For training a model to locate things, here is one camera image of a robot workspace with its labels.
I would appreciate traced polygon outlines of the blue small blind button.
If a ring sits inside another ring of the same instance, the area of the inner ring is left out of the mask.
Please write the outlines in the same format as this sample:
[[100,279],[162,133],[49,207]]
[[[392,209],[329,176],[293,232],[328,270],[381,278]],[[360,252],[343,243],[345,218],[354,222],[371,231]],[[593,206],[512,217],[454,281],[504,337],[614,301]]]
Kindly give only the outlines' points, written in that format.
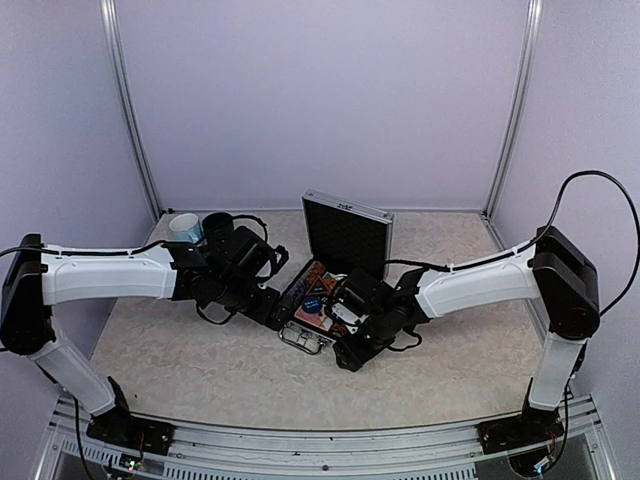
[[300,307],[305,313],[319,314],[323,308],[323,301],[317,296],[307,296],[302,300]]

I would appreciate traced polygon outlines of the red playing card deck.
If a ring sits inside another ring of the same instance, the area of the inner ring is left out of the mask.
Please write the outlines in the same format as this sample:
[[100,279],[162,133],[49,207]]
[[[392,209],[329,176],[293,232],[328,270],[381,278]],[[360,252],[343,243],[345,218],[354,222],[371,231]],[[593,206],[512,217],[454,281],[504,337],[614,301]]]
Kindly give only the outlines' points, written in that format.
[[325,332],[329,332],[333,325],[333,320],[325,314],[322,304],[312,307],[310,311],[300,306],[294,313],[294,318]]

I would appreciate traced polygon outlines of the red triangular button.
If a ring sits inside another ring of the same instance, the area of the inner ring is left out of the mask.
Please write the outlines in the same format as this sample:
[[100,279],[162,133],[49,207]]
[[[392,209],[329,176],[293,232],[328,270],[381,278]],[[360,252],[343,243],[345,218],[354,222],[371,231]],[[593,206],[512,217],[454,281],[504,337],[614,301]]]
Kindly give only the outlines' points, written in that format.
[[308,289],[307,296],[328,296],[331,294],[332,287],[328,285],[320,276],[316,277]]

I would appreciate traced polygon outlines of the blue playing card deck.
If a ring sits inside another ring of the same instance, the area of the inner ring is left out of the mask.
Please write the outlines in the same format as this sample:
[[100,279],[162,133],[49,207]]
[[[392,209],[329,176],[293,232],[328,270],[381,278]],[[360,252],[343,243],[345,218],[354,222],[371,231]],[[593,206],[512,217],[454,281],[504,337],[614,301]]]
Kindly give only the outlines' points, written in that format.
[[323,275],[322,280],[327,285],[328,290],[333,291],[347,277],[347,274],[332,274],[330,272],[326,272]]

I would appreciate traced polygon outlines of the aluminium poker case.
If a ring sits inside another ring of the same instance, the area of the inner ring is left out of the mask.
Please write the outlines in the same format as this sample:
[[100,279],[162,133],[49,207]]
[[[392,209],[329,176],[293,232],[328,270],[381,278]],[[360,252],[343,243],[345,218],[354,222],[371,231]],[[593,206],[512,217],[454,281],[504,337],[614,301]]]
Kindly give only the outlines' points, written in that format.
[[[388,271],[385,261],[391,252],[393,213],[312,189],[304,193],[302,203],[311,257],[299,272],[310,260],[317,260],[324,264],[324,274],[349,275],[355,269],[362,269],[380,280],[385,277]],[[294,313],[305,297],[307,295],[292,308],[282,305],[280,297],[275,315],[283,343],[308,355],[317,355],[325,346],[356,331],[357,328],[333,322],[330,331],[325,332],[295,319]]]

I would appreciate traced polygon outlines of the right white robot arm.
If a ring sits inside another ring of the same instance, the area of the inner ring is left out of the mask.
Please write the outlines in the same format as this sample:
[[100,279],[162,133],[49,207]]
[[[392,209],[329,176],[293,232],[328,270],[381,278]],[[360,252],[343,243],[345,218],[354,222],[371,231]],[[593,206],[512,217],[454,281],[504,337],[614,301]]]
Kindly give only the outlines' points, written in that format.
[[511,300],[539,299],[549,320],[541,361],[511,433],[535,442],[558,417],[570,377],[600,326],[595,266],[557,228],[494,257],[454,266],[420,265],[395,285],[356,269],[332,292],[331,316],[355,327],[333,346],[336,363],[352,372],[385,349],[401,331],[448,314]]

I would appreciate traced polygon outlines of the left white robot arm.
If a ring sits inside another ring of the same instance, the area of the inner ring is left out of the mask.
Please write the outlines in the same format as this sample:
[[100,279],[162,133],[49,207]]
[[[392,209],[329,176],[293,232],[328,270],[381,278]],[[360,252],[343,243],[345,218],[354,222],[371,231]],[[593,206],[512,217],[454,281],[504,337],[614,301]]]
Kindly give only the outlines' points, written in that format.
[[278,301],[267,281],[289,259],[241,226],[213,241],[160,240],[136,249],[71,249],[26,235],[2,286],[1,343],[31,359],[121,445],[133,443],[140,424],[119,385],[100,377],[54,325],[56,305],[86,299],[145,297],[192,301],[197,311],[221,306],[265,325]]

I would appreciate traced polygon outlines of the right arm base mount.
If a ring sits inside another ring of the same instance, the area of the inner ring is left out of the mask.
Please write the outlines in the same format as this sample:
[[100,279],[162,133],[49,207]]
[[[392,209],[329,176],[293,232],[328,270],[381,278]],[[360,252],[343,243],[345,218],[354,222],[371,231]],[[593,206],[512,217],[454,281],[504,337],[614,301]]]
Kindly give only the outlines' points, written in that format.
[[523,420],[520,415],[481,422],[477,432],[485,455],[513,450],[561,437],[564,427],[559,418],[550,421]]

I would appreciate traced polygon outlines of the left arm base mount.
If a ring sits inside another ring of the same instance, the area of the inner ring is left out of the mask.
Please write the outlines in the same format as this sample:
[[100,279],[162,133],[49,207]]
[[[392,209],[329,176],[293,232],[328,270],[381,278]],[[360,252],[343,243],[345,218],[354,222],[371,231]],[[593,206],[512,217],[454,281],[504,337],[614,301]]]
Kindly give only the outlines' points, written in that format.
[[107,425],[93,421],[87,428],[87,435],[143,454],[167,456],[174,431],[175,427],[170,423],[134,417],[125,425]]

